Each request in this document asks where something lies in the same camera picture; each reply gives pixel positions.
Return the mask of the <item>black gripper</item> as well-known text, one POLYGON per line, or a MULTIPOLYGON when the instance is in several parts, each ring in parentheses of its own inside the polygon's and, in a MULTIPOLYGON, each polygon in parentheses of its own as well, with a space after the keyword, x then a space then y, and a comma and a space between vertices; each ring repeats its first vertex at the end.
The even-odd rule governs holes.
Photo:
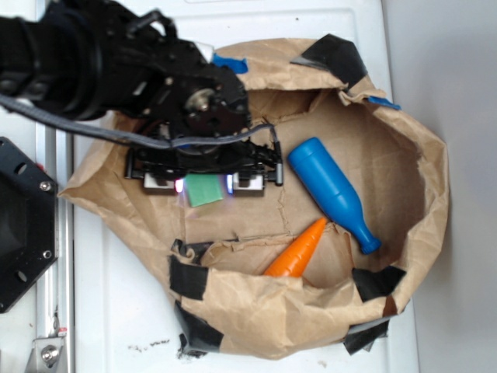
POLYGON ((179 194, 184 176, 228 174, 232 196, 263 196, 265 182, 283 185, 283 156, 272 124, 264 124, 273 147, 257 145, 249 98, 228 67, 205 65, 200 73, 169 74, 146 106, 138 134, 164 141, 167 149, 135 145, 128 150, 124 176, 144 179, 149 193, 179 194))

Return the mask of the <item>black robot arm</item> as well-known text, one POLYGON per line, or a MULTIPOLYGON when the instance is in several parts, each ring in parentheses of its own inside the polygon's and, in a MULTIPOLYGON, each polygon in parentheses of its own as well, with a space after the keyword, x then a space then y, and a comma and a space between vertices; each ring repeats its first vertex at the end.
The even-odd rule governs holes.
POLYGON ((279 141, 251 139, 247 70, 179 38, 158 10, 115 1, 52 1, 36 22, 1 20, 1 104, 126 146, 126 178, 148 189, 189 175, 226 175, 235 191, 283 184, 279 141))

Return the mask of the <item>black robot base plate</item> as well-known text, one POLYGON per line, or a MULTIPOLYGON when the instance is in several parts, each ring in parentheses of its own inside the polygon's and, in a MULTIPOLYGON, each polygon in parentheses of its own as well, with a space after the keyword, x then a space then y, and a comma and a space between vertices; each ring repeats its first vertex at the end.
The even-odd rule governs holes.
POLYGON ((7 313, 57 259, 57 184, 1 138, 1 313, 7 313))

